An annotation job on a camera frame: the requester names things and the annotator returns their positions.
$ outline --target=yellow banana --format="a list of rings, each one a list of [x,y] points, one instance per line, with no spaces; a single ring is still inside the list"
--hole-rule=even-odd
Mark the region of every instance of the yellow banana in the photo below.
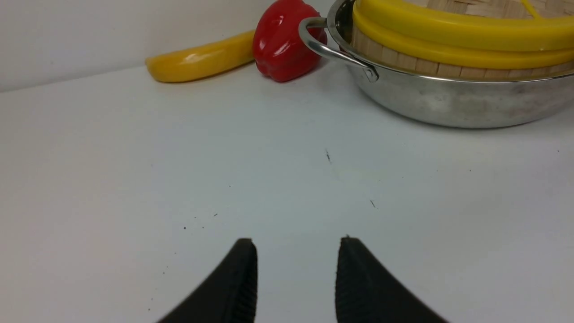
[[[253,60],[254,30],[228,39],[146,59],[160,82],[187,82],[231,70]]]

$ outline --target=toy pepper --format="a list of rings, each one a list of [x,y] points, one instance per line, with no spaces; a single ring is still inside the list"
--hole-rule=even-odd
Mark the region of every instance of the toy pepper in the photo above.
[[[253,57],[257,69],[276,82],[287,82],[314,69],[321,57],[313,53],[299,38],[301,20],[319,17],[319,12],[302,0],[277,0],[264,13],[253,37]],[[327,34],[323,28],[309,32],[323,44]]]

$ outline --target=stainless steel pot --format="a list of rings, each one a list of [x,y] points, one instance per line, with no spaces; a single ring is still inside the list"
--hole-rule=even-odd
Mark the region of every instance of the stainless steel pot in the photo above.
[[[299,36],[312,51],[348,66],[357,85],[382,106],[430,124],[496,128],[523,124],[574,105],[574,74],[543,79],[483,81],[446,79],[374,63],[349,45],[355,0],[337,0],[326,18],[307,18]],[[340,50],[313,38],[327,28]]]

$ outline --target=bamboo steamer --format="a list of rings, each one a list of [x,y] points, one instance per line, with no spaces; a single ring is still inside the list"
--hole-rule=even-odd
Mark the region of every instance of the bamboo steamer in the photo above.
[[[357,3],[355,4],[354,7],[355,21],[358,20],[358,17],[355,14],[357,15],[359,14],[357,5],[360,6],[361,1],[363,2],[369,1],[370,3],[373,3],[373,5],[376,5],[377,1],[382,2],[390,0],[357,0]],[[503,21],[502,22],[503,24],[505,22],[514,23],[514,21],[516,20],[525,20],[525,21],[536,20],[534,23],[538,23],[539,27],[535,29],[529,29],[531,30],[530,33],[522,33],[523,32],[522,29],[517,28],[516,34],[514,34],[513,37],[510,36],[508,37],[509,42],[520,41],[521,40],[520,38],[523,38],[525,42],[527,42],[528,39],[530,39],[530,37],[532,37],[533,35],[532,31],[536,33],[537,30],[543,30],[546,28],[546,25],[544,25],[544,23],[550,23],[554,25],[558,25],[559,23],[563,23],[565,25],[572,24],[573,33],[572,35],[564,33],[548,34],[547,35],[548,44],[558,43],[559,40],[564,43],[564,39],[566,39],[565,45],[563,45],[561,48],[557,47],[552,49],[555,50],[554,51],[555,53],[561,51],[560,58],[552,60],[552,62],[554,62],[553,64],[535,66],[532,68],[502,68],[502,66],[506,66],[504,65],[504,63],[494,64],[493,66],[490,66],[485,62],[480,63],[473,62],[472,64],[466,64],[463,62],[456,64],[452,63],[452,61],[449,61],[447,58],[441,58],[440,60],[424,59],[421,56],[426,55],[425,53],[426,45],[420,45],[421,51],[416,51],[417,53],[420,52],[421,55],[408,55],[407,53],[402,52],[401,49],[398,48],[398,46],[397,47],[392,46],[389,43],[386,43],[385,41],[381,41],[381,39],[379,39],[379,41],[374,40],[373,38],[367,35],[367,32],[363,32],[363,30],[360,28],[360,26],[357,25],[357,23],[354,23],[353,25],[351,45],[359,53],[361,53],[362,55],[366,56],[367,58],[369,58],[374,62],[399,67],[405,70],[416,71],[422,74],[444,76],[444,77],[462,77],[471,79],[511,79],[511,78],[524,78],[532,76],[544,76],[554,74],[557,72],[574,71],[574,37],[572,38],[571,47],[569,47],[567,43],[568,39],[570,39],[569,37],[574,36],[574,17],[569,17],[574,14],[574,0],[522,0],[522,1],[521,0],[404,0],[404,1],[408,3],[405,6],[406,10],[409,9],[409,7],[407,6],[414,5],[417,7],[426,8],[427,10],[429,10],[428,11],[429,13],[432,13],[432,11],[442,11],[445,13],[449,13],[443,15],[444,17],[446,17],[444,19],[449,18],[459,19],[458,17],[454,17],[452,14],[455,14],[456,16],[458,15],[473,16],[469,20],[472,20],[471,22],[475,24],[481,23],[482,20],[480,19],[483,18],[485,18],[483,19],[485,25],[496,23],[496,21],[492,20],[493,18],[496,20],[507,20]],[[487,27],[489,27],[490,28],[489,30],[491,31],[496,30],[493,29],[495,28],[493,26],[487,26]],[[419,39],[416,29],[413,28],[413,30],[414,32],[412,32],[411,35],[408,35],[408,37],[411,37],[408,39],[411,39],[412,41],[406,39],[404,40],[405,44],[412,44],[413,42],[415,42],[415,40]],[[394,32],[397,32],[399,36],[402,36],[401,30],[395,30]],[[440,37],[438,37],[437,35],[434,36],[431,35],[431,36],[434,38],[430,40],[430,42],[428,39],[424,39],[423,36],[421,36],[423,38],[420,39],[426,41],[429,44],[430,43],[437,44],[438,46],[437,48],[441,49],[442,48],[441,46],[443,46],[443,44],[439,44],[439,42],[442,42]],[[452,40],[452,44],[446,44],[446,45],[453,46],[452,48],[454,49],[465,48],[466,46],[474,46],[468,40],[466,40],[465,45],[457,46],[456,45],[457,42],[459,41],[464,42],[463,40],[460,40],[464,38],[463,36],[464,34],[459,34],[457,39]],[[483,56],[486,57],[490,54],[496,56],[499,55],[500,53],[502,53],[502,55],[506,54],[538,55],[538,53],[542,55],[543,51],[546,51],[546,48],[543,48],[544,46],[541,46],[540,48],[517,47],[518,48],[517,50],[513,50],[512,48],[505,48],[503,44],[504,43],[503,36],[500,36],[500,38],[501,40],[499,40],[499,42],[497,43],[500,44],[500,48],[491,49],[490,47],[488,47],[489,46],[488,44],[485,44],[484,46],[479,44],[477,46],[483,48],[471,48],[470,50],[478,53],[477,55],[479,57]],[[476,40],[477,43],[483,41],[480,39],[480,37],[477,37]]]

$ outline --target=white table surface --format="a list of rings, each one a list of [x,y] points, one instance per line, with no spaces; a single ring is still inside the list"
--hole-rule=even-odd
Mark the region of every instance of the white table surface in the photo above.
[[[574,109],[430,126],[334,63],[287,84],[135,68],[0,94],[3,322],[155,322],[240,237],[257,322],[335,322],[346,234],[451,321],[572,322]]]

